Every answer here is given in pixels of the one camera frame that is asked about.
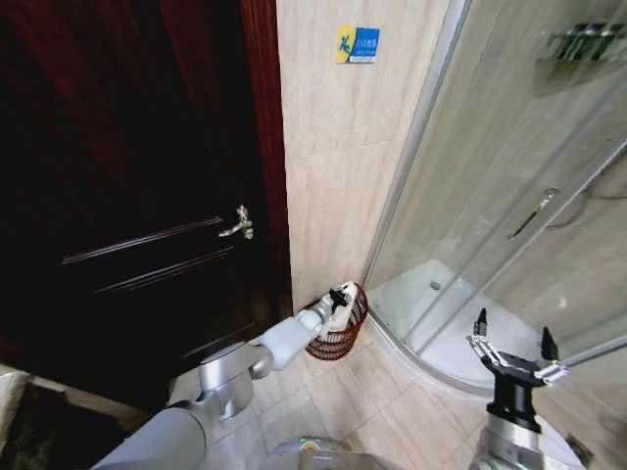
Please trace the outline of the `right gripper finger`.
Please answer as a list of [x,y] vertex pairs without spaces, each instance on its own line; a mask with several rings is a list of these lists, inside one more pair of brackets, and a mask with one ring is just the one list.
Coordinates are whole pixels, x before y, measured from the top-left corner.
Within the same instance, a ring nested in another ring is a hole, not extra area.
[[540,343],[541,358],[535,371],[535,378],[545,385],[551,385],[569,374],[567,366],[559,361],[559,351],[555,339],[547,326],[543,327]]
[[492,365],[500,364],[500,355],[487,339],[487,309],[482,307],[473,323],[472,334],[466,338],[475,354]]

